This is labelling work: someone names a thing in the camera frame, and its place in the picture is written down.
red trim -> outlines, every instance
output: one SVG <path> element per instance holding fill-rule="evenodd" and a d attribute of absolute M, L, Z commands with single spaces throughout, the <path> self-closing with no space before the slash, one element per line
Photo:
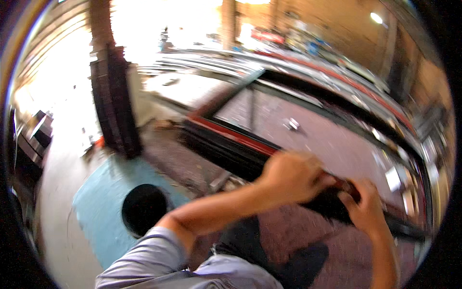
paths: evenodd
<path fill-rule="evenodd" d="M 403 114 L 401 114 L 396 109 L 391 107 L 381 97 L 379 97 L 375 93 L 371 92 L 365 86 L 363 86 L 363 85 L 361 85 L 361 84 L 359 84 L 357 82 L 354 82 L 353 80 L 351 80 L 350 78 L 348 78 L 346 76 L 340 75 L 340 74 L 338 74 L 338 73 L 336 73 L 336 72 L 334 72 L 332 70 L 326 69 L 324 67 L 313 64 L 311 62 L 302 61 L 302 60 L 297 59 L 295 57 L 284 56 L 284 55 L 277 54 L 277 53 L 267 53 L 267 52 L 262 52 L 262 51 L 255 51 L 255 54 L 274 57 L 274 58 L 279 58 L 279 59 L 282 59 L 282 60 L 287 60 L 287 61 L 290 61 L 290 62 L 295 62 L 295 63 L 298 63 L 298 64 L 302 64 L 302 65 L 308 66 L 310 68 L 322 71 L 322 72 L 324 72 L 325 74 L 327 74 L 329 76 L 335 77 L 335 78 L 337 78 L 337 79 L 339 79 L 339 80 L 353 86 L 354 88 L 358 89 L 359 91 L 365 93 L 371 99 L 373 99 L 373 100 L 377 101 L 378 103 L 380 103 L 382 106 L 384 106 L 386 109 L 388 109 L 391 113 L 393 113 L 394 116 L 397 117 L 414 135 L 416 134 L 414 128 L 412 127 L 412 124 L 408 121 L 408 119 Z"/>
<path fill-rule="evenodd" d="M 251 149 L 254 149 L 262 154 L 265 154 L 267 156 L 271 156 L 273 155 L 275 152 L 277 152 L 276 149 L 274 148 L 271 148 L 261 142 L 258 142 L 256 140 L 253 140 L 249 137 L 246 137 L 240 133 L 237 133 L 235 131 L 232 131 L 226 127 L 223 127 L 221 125 L 218 125 L 218 124 L 215 124 L 215 123 L 212 123 L 200 116 L 197 116 L 195 114 L 190 114 L 188 115 L 188 118 L 187 118 L 189 121 L 197 124 L 197 125 L 200 125 L 208 130 L 211 130 L 219 135 L 222 135 L 226 138 L 229 138 L 233 141 L 237 141 Z"/>

black round object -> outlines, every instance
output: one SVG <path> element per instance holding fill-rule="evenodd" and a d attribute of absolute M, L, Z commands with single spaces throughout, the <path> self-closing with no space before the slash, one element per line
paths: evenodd
<path fill-rule="evenodd" d="M 161 188 L 141 184 L 131 190 L 122 205 L 122 220 L 132 236 L 139 239 L 167 213 L 167 199 Z"/>

